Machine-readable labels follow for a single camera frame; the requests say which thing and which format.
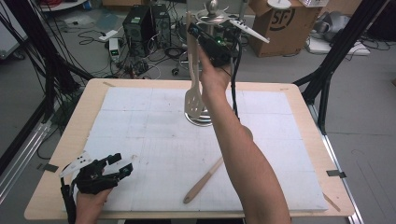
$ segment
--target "white power adapter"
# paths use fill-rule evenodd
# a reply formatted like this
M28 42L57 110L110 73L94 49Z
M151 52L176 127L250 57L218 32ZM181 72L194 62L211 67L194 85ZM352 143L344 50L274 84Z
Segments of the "white power adapter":
M117 38L110 38L108 40L108 52L113 62L117 63L120 60L120 46Z

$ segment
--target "person's left hand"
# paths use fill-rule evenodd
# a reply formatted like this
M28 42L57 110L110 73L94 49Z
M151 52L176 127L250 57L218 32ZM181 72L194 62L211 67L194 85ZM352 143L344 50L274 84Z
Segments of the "person's left hand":
M78 192L76 224L96 223L111 190L113 189L105 189L97 194Z

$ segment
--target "forearm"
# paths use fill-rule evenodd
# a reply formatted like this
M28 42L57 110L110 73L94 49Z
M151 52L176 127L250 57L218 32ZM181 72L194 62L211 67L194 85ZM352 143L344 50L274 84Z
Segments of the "forearm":
M289 210L275 173L233 113L225 92L209 94L205 104L227 172L244 207L247 223L290 222Z

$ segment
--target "person's arm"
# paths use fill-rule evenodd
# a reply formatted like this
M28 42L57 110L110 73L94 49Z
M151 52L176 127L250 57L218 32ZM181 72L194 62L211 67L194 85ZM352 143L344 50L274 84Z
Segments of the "person's arm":
M112 189L97 194L77 193L76 224L95 224Z
M290 223L289 209L274 170L227 102L229 74L214 68L201 48L199 56L203 66L203 100L247 224Z

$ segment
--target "power strip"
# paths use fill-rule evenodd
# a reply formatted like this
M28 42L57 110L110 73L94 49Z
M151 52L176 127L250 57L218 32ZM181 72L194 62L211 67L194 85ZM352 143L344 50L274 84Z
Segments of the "power strip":
M99 39L101 39L101 40L107 40L107 39L109 39L111 36L115 35L116 33L117 33L117 31L111 30L111 31L107 32L105 36L102 36L102 35L99 36Z

